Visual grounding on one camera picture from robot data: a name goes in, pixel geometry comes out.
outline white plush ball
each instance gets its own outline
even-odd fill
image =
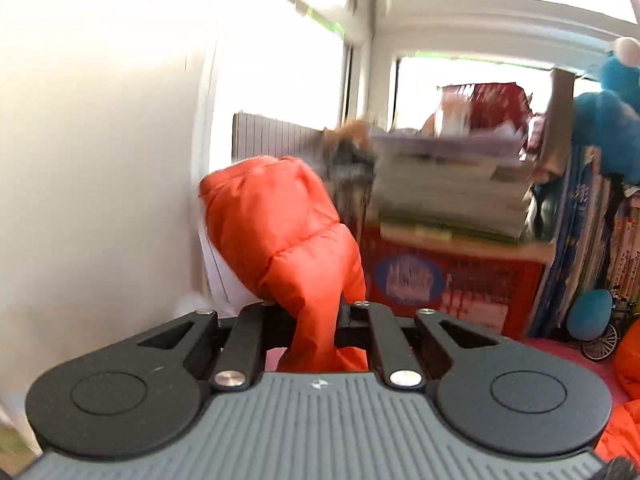
[[[640,42],[634,38],[618,38],[613,42],[613,53],[625,66],[640,66]]]

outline logo emblem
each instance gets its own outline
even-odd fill
[[[331,385],[331,383],[328,383],[324,379],[316,379],[315,381],[313,381],[311,383],[311,386],[314,387],[316,390],[322,390],[322,389],[324,389],[324,388],[326,388],[327,386],[330,386],[330,385]]]
[[[445,289],[440,267],[412,254],[399,254],[379,263],[375,281],[391,300],[408,305],[434,303]]]

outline white wall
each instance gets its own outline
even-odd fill
[[[0,402],[14,411],[39,373],[169,318],[198,286],[192,135],[215,3],[0,0]]]

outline black circular pad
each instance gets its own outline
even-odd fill
[[[594,444],[611,409],[598,376],[506,338],[454,350],[436,402],[469,440],[516,456],[557,456]]]
[[[566,399],[566,389],[555,377],[520,370],[499,376],[491,385],[494,399],[520,413],[546,413]]]
[[[117,415],[133,410],[145,399],[142,379],[122,372],[95,374],[79,381],[71,390],[78,408],[94,415]]]
[[[202,391],[170,352],[127,344],[52,368],[31,386],[29,422],[43,447],[114,460],[176,438],[198,415]]]

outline silver bolt head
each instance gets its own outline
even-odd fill
[[[422,376],[413,370],[396,370],[389,375],[389,380],[396,386],[417,386]]]
[[[220,386],[242,386],[246,381],[246,375],[238,370],[222,370],[213,380]]]

